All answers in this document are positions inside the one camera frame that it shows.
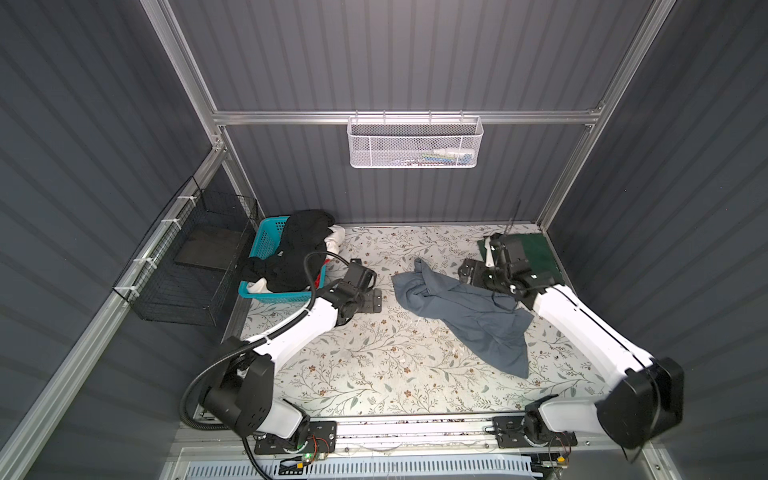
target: black wire basket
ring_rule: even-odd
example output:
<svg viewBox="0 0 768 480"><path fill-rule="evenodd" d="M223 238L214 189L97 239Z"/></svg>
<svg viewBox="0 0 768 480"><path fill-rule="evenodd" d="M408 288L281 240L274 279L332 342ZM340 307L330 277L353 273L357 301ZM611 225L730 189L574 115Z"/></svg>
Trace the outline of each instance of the black wire basket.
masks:
<svg viewBox="0 0 768 480"><path fill-rule="evenodd" d="M238 262L247 258L256 235L257 211L257 202L252 198L198 190L177 218L161 220L167 225L162 227L165 230L156 246L142 258L132 260L141 262L138 275L128 285L116 284L114 291L144 320L202 326L226 324L237 299ZM184 244L200 226L239 233L237 248L226 270L177 262Z"/></svg>

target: black antenna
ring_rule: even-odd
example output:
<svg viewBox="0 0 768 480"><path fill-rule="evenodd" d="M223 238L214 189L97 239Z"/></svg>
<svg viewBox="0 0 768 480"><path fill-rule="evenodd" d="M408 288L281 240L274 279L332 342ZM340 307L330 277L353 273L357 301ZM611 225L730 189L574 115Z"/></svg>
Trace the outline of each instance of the black antenna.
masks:
<svg viewBox="0 0 768 480"><path fill-rule="evenodd" d="M515 212L512 214L511 217L509 217L509 222L507 223L507 226L504 228L504 235L506 235L509 232L509 229L512 228L512 222L515 221L515 218L518 216L518 212L520 211L520 204L522 203L522 199L518 200L518 206L515 207Z"/></svg>

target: white cloth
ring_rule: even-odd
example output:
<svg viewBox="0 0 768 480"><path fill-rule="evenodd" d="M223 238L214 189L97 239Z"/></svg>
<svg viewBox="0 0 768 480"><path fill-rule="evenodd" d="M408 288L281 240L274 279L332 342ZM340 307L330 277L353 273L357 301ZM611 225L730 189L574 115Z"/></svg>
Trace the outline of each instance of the white cloth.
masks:
<svg viewBox="0 0 768 480"><path fill-rule="evenodd" d="M338 225L331 225L328 228L331 229L331 234L326 237L326 250L338 254L341 244L344 243L346 231L344 230L344 227L339 227ZM331 260L332 258L333 257L328 255L328 260ZM272 293L270 292L270 289L266 288L266 278L259 279L259 281L255 283L248 283L247 290L248 293Z"/></svg>

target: floral tablecloth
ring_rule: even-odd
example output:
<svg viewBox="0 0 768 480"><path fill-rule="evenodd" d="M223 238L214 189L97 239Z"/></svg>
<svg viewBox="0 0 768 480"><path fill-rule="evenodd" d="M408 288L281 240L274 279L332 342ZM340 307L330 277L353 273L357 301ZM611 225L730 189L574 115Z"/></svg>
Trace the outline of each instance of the floral tablecloth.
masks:
<svg viewBox="0 0 768 480"><path fill-rule="evenodd" d="M476 240L504 226L378 227L347 229L341 255L361 258L379 274L381 313L359 314L314 339L277 374L276 398L313 416L488 412L521 409L542 396L592 396L606 385L584 355L557 329L535 317L528 341L530 375L505 374L482 362L437 319L419 318L395 300L391 275L410 271L421 257L456 276L479 258ZM515 225L510 233L538 233ZM337 261L329 278L343 274ZM242 338L260 333L300 305L253 300Z"/></svg>

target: white mesh basket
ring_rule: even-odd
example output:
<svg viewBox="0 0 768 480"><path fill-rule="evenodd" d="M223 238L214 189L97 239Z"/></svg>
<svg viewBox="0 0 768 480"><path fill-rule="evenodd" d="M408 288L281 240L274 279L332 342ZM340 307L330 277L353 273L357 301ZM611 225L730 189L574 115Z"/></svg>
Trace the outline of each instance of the white mesh basket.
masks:
<svg viewBox="0 0 768 480"><path fill-rule="evenodd" d="M349 162L354 168L472 168L477 165L482 123L455 119L350 117Z"/></svg>

